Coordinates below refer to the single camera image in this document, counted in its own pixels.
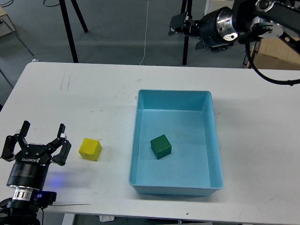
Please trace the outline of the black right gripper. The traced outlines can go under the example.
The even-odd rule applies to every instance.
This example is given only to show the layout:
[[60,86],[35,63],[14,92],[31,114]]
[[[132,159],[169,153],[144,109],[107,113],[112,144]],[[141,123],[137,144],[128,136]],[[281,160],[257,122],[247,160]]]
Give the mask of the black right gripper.
[[233,27],[233,11],[229,7],[210,12],[200,20],[193,20],[189,12],[175,15],[171,18],[168,35],[176,33],[198,39],[196,50],[223,50],[232,46],[239,36]]

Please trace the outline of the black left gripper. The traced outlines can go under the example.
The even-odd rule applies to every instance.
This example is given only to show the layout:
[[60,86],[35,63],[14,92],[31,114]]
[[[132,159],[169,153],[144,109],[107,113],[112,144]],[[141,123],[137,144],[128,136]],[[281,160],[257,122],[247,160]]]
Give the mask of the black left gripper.
[[[57,137],[47,145],[27,144],[30,123],[25,120],[20,131],[8,135],[5,140],[1,158],[10,162],[15,160],[7,181],[8,187],[27,187],[42,190],[50,163],[64,166],[71,149],[71,143],[65,135],[66,126],[60,124]],[[21,151],[14,154],[15,145],[19,144]]]

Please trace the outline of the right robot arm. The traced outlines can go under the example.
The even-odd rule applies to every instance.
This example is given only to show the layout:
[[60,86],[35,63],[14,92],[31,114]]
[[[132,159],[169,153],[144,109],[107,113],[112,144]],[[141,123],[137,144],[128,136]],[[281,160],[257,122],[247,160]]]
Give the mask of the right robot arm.
[[175,15],[168,34],[196,38],[213,52],[234,42],[243,45],[262,38],[280,38],[299,52],[299,42],[288,32],[300,33],[300,10],[293,0],[236,0],[232,7],[212,11],[200,20],[193,20],[188,11]]

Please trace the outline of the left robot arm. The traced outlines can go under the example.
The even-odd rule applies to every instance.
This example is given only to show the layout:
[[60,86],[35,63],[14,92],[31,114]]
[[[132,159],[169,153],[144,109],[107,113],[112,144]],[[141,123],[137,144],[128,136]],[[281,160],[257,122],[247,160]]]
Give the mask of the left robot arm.
[[2,225],[38,225],[37,212],[52,205],[56,192],[44,191],[43,187],[51,163],[64,166],[71,143],[61,124],[57,137],[48,144],[27,143],[25,137],[30,123],[24,121],[22,128],[5,140],[1,158],[14,161],[7,186],[14,188],[14,195],[0,203]]

